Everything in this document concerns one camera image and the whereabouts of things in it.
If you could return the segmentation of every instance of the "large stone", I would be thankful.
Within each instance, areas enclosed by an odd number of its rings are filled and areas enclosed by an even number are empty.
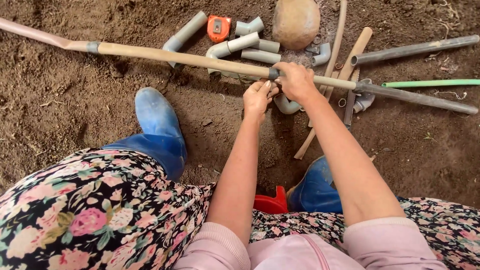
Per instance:
[[[273,39],[286,49],[307,47],[320,28],[320,10],[314,0],[279,0],[273,16]]]

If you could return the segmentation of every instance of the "green hose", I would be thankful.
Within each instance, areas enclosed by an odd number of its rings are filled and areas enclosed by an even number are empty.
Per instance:
[[[383,87],[403,88],[403,87],[426,87],[426,86],[479,86],[480,80],[460,79],[460,80],[438,80],[438,81],[416,81],[416,82],[392,82],[382,83]]]

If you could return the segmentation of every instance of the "woman's left hand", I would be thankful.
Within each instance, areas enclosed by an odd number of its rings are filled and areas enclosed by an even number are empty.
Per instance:
[[[243,94],[245,119],[254,118],[259,123],[263,123],[267,105],[272,102],[272,96],[276,94],[278,94],[278,87],[267,79],[253,83]]]

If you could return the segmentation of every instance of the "pink sleeve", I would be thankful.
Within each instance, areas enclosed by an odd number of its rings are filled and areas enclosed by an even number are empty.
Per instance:
[[[350,257],[365,269],[445,270],[417,225],[400,217],[363,221],[349,226],[343,241]]]
[[[173,269],[250,270],[250,259],[230,229],[205,222]]]

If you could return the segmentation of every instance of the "floral dress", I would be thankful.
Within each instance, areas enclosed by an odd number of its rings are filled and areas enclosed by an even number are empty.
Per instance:
[[[76,152],[0,197],[0,270],[171,269],[214,188],[168,181],[140,152]],[[400,203],[447,267],[480,267],[479,210],[425,198]],[[315,233],[343,250],[344,227],[340,214],[253,210],[251,242]]]

